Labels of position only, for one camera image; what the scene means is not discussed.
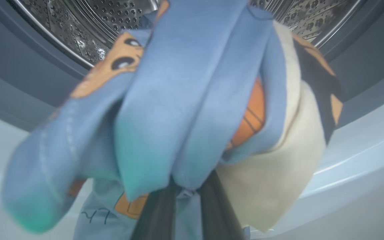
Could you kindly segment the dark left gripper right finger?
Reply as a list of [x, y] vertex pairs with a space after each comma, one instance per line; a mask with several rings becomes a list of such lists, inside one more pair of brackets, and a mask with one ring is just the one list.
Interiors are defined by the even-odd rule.
[[216, 172], [199, 189], [203, 240], [245, 240], [241, 225]]

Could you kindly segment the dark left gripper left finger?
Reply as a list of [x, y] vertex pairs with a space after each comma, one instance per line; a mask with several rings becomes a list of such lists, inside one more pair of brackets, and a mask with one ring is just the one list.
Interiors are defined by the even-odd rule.
[[173, 240], [177, 187], [148, 195], [130, 240]]

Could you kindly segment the blue cartoon print garment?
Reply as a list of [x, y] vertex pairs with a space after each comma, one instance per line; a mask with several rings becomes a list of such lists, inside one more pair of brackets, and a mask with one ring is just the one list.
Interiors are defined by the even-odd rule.
[[343, 107], [317, 48], [248, 0], [163, 0], [150, 21], [15, 149], [1, 204], [25, 230], [52, 229], [93, 179], [73, 240], [130, 240], [166, 187], [173, 240], [203, 240], [216, 172], [243, 234], [267, 232], [312, 178]]

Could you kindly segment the white front-load washing machine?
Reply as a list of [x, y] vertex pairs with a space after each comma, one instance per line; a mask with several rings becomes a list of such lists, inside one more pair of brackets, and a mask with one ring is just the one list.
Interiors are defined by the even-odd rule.
[[[27, 132], [0, 120], [0, 189], [9, 155]], [[92, 180], [52, 230], [21, 229], [0, 206], [0, 240], [72, 240]], [[384, 240], [384, 105], [338, 129], [300, 199], [252, 240]]]

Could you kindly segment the stainless steel washing machine drum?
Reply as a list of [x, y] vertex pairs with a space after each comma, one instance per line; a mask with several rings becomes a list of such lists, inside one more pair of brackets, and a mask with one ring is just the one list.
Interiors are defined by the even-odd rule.
[[[91, 68], [105, 58], [117, 35], [145, 28], [145, 15], [163, 0], [6, 0], [43, 36]], [[366, 0], [248, 0], [271, 12], [293, 33], [320, 48]]]

